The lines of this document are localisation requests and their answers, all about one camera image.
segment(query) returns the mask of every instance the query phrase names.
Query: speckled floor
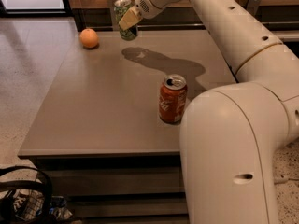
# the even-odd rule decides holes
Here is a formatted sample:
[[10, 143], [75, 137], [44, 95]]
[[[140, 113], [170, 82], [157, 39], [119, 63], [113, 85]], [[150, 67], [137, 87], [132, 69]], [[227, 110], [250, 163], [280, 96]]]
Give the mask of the speckled floor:
[[[31, 165], [18, 150], [76, 32], [72, 18], [0, 19], [0, 166]], [[299, 140], [276, 153], [274, 172], [299, 178]], [[280, 222], [299, 223], [299, 181], [276, 187]]]

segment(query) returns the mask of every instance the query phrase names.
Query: red soda can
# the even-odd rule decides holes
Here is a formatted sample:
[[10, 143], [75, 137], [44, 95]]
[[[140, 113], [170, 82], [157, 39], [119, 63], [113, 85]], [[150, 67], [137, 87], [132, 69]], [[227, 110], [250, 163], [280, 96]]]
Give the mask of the red soda can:
[[180, 75], [164, 78], [160, 88], [159, 115], [166, 123], [179, 122], [183, 116], [187, 98], [187, 83]]

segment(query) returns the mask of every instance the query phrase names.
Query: green and white can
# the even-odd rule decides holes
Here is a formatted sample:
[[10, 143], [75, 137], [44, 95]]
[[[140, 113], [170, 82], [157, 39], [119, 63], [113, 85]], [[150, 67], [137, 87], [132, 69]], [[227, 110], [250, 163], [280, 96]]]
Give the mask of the green and white can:
[[[123, 15], [127, 12], [127, 10], [132, 6], [131, 0], [117, 0], [114, 3], [114, 11], [116, 16], [116, 22], [119, 23]], [[121, 38], [127, 41], [134, 40], [138, 36], [138, 28], [137, 25], [127, 29], [122, 30], [120, 28]]]

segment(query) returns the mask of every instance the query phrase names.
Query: can lid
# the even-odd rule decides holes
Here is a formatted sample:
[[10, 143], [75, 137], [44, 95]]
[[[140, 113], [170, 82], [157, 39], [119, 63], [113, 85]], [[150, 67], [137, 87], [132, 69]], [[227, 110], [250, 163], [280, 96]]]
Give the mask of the can lid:
[[114, 2], [115, 7], [127, 7], [131, 4], [131, 0], [117, 0]]
[[184, 88], [186, 84], [186, 79], [177, 74], [172, 74], [164, 78], [164, 85], [170, 90], [180, 90]]

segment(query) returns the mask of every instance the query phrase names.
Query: floor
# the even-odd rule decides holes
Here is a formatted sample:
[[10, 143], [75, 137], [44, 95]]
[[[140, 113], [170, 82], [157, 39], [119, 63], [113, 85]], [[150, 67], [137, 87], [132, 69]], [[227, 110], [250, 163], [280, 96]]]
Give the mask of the floor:
[[[0, 166], [31, 165], [18, 150], [76, 36], [72, 18], [0, 19]], [[274, 170], [299, 178], [299, 140], [276, 153]], [[299, 182], [276, 187], [280, 223], [299, 223]]]

